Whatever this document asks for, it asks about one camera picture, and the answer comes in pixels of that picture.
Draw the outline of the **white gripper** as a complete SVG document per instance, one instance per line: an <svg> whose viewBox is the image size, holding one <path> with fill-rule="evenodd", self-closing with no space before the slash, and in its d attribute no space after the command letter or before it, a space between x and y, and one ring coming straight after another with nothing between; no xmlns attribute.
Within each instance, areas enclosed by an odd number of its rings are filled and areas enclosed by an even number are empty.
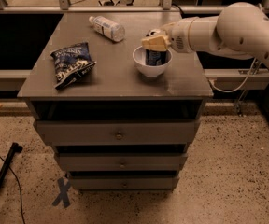
<svg viewBox="0 0 269 224"><path fill-rule="evenodd" d="M191 25L196 17L170 22L160 27L168 35L147 36L141 40L142 47L147 50L164 52L169 46L178 53L192 53L189 41Z"/></svg>

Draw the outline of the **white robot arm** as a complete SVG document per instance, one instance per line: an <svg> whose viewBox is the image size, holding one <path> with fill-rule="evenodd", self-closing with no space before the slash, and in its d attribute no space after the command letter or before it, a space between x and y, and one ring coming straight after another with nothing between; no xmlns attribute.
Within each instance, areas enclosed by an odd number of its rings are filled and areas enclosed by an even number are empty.
<svg viewBox="0 0 269 224"><path fill-rule="evenodd" d="M141 40L144 49L207 52L232 59L256 58L269 69L269 18L252 4L238 2L218 16L189 17L165 24Z"/></svg>

